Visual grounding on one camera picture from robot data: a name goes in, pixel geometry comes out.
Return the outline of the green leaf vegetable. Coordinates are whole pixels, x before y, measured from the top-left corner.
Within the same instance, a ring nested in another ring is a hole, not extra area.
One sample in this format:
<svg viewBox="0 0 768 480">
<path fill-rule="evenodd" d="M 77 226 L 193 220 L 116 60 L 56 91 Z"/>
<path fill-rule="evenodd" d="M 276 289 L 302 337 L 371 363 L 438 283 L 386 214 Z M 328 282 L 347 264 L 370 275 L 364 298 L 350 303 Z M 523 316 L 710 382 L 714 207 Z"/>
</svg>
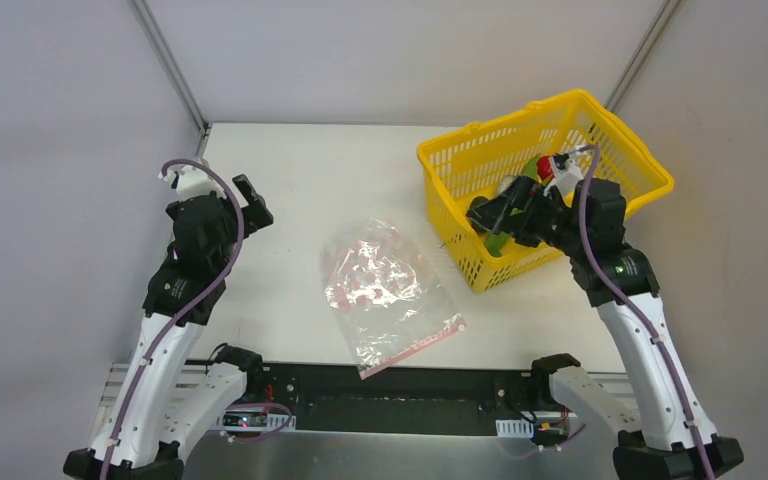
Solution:
<svg viewBox="0 0 768 480">
<path fill-rule="evenodd" d="M 523 166 L 521 171 L 519 172 L 519 175 L 526 175 L 531 178 L 538 178 L 536 175 L 536 164 L 538 158 L 541 157 L 540 154 L 535 155 L 531 159 L 529 159 L 526 164 Z M 487 251 L 493 256 L 493 257 L 501 257 L 502 256 L 502 248 L 508 241 L 508 236 L 504 233 L 500 234 L 488 234 L 487 237 L 484 240 L 484 245 Z"/>
</svg>

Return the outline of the clear pink-dotted zip bag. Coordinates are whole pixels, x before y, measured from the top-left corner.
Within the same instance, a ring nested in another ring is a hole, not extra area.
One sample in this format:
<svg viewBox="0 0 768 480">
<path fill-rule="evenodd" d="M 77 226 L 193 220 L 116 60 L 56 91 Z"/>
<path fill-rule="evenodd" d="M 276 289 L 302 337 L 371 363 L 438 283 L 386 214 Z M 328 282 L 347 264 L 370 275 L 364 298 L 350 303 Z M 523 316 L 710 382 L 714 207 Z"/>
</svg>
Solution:
<svg viewBox="0 0 768 480">
<path fill-rule="evenodd" d="M 367 218 L 337 230 L 321 249 L 320 270 L 362 380 L 466 329 L 431 262 L 389 222 Z"/>
</svg>

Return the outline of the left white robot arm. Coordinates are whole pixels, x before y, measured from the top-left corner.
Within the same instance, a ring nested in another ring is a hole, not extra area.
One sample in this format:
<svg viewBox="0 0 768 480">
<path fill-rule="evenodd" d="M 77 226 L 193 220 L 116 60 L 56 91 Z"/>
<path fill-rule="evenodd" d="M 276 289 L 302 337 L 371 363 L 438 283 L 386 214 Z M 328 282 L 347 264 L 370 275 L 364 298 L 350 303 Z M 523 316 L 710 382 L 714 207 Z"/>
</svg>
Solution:
<svg viewBox="0 0 768 480">
<path fill-rule="evenodd" d="M 176 175 L 178 200 L 166 208 L 174 239 L 148 284 L 135 352 L 110 416 L 91 444 L 70 452 L 72 479 L 180 479 L 200 438 L 236 400 L 257 402 L 265 390 L 260 354 L 227 344 L 205 366 L 195 390 L 167 409 L 191 350 L 225 291 L 242 240 L 274 217 L 247 178 L 225 184 L 194 170 Z"/>
</svg>

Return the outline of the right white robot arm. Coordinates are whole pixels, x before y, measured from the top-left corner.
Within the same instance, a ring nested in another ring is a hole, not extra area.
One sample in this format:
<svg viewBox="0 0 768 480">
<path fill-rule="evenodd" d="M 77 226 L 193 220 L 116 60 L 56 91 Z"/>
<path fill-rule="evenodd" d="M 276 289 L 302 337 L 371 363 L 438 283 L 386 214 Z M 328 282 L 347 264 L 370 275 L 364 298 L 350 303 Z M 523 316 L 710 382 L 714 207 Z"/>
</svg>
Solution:
<svg viewBox="0 0 768 480">
<path fill-rule="evenodd" d="M 558 188 L 519 176 L 467 211 L 478 230 L 524 246 L 547 244 L 566 255 L 575 282 L 606 325 L 624 364 L 637 409 L 598 392 L 582 367 L 554 355 L 534 363 L 529 400 L 561 404 L 614 437 L 621 479 L 715 479 L 740 465 L 738 440 L 720 435 L 678 359 L 660 287 L 646 256 L 625 239 L 626 201 L 604 179 L 578 182 L 571 203 Z"/>
</svg>

